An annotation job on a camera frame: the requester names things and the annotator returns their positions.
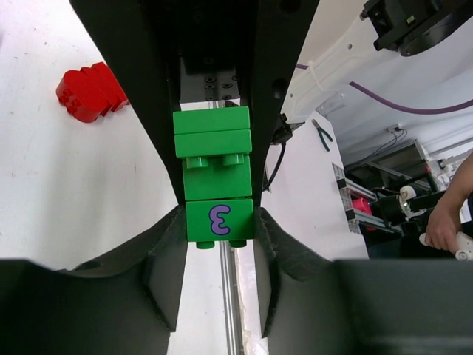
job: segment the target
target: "green block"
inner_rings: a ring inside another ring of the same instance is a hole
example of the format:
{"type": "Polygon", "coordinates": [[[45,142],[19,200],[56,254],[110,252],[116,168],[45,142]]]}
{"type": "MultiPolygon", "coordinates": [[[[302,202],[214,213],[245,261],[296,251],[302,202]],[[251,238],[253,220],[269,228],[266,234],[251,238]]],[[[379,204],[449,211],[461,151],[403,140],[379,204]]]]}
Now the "green block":
{"type": "Polygon", "coordinates": [[[215,155],[248,154],[251,152],[251,131],[223,131],[174,136],[178,158],[215,155]]]}
{"type": "Polygon", "coordinates": [[[208,158],[205,168],[190,169],[183,161],[186,200],[246,197],[252,195],[250,157],[243,164],[225,165],[225,157],[208,158]]]}
{"type": "Polygon", "coordinates": [[[187,240],[197,248],[209,249],[211,242],[229,240],[231,246],[245,246],[253,239],[253,200],[192,201],[186,203],[187,240]]]}
{"type": "Polygon", "coordinates": [[[247,106],[180,111],[173,121],[176,135],[250,129],[250,111],[247,106]]]}

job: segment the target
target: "red object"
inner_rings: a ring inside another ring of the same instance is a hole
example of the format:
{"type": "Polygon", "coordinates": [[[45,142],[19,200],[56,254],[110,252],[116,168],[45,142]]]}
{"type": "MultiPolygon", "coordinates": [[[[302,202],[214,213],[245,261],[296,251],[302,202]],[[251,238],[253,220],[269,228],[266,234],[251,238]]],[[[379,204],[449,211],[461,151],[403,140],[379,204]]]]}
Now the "red object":
{"type": "Polygon", "coordinates": [[[80,72],[67,71],[56,95],[68,113],[85,123],[129,103],[112,71],[103,62],[92,65],[92,68],[84,67],[80,72]]]}
{"type": "MultiPolygon", "coordinates": [[[[353,208],[372,216],[371,206],[368,200],[359,198],[353,201],[353,208]]],[[[367,227],[367,231],[375,231],[374,227],[367,227]]]]}

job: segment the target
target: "toy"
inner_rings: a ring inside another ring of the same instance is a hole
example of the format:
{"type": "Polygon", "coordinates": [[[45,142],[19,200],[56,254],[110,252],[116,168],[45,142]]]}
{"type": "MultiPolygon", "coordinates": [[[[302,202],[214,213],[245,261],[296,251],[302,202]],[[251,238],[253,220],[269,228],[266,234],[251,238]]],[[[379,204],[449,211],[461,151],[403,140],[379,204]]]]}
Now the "toy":
{"type": "Polygon", "coordinates": [[[253,238],[251,131],[247,107],[174,113],[176,156],[183,159],[187,238],[197,248],[253,238]]]}
{"type": "MultiPolygon", "coordinates": [[[[425,245],[429,246],[426,244],[426,234],[423,233],[419,237],[419,241],[425,245]]],[[[457,243],[458,251],[455,253],[455,257],[457,260],[460,261],[467,261],[467,260],[473,260],[473,239],[470,238],[470,236],[466,235],[465,233],[459,231],[457,233],[457,243]]]]}
{"type": "Polygon", "coordinates": [[[83,67],[81,71],[68,70],[56,88],[56,95],[67,112],[84,123],[129,104],[117,79],[103,62],[91,68],[83,67]]]}

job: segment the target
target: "pliers handle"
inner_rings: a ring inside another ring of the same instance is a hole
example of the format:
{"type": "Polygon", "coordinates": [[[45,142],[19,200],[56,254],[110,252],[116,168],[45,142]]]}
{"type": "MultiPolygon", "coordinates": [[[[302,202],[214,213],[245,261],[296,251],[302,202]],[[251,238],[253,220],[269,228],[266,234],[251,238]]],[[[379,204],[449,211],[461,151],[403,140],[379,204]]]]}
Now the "pliers handle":
{"type": "Polygon", "coordinates": [[[324,138],[324,135],[325,137],[327,137],[327,139],[330,141],[330,142],[333,142],[333,138],[329,135],[329,133],[323,129],[322,127],[320,127],[320,124],[315,120],[313,119],[312,120],[312,124],[314,125],[314,127],[317,129],[317,132],[319,133],[319,137],[320,137],[320,141],[322,142],[322,144],[324,145],[324,148],[327,152],[330,151],[330,148],[329,146],[327,145],[327,142],[325,141],[325,138],[324,138]]]}

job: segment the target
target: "number 3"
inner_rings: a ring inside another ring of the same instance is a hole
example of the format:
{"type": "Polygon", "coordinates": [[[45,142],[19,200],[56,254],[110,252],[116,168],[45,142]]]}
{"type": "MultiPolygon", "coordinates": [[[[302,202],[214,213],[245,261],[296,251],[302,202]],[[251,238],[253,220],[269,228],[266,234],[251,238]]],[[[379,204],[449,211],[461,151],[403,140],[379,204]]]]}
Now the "number 3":
{"type": "Polygon", "coordinates": [[[227,205],[216,205],[212,207],[208,213],[208,217],[211,221],[210,230],[212,233],[216,235],[227,235],[230,233],[229,227],[222,227],[222,224],[225,223],[225,218],[220,217],[220,214],[228,214],[230,211],[230,206],[227,205]]]}

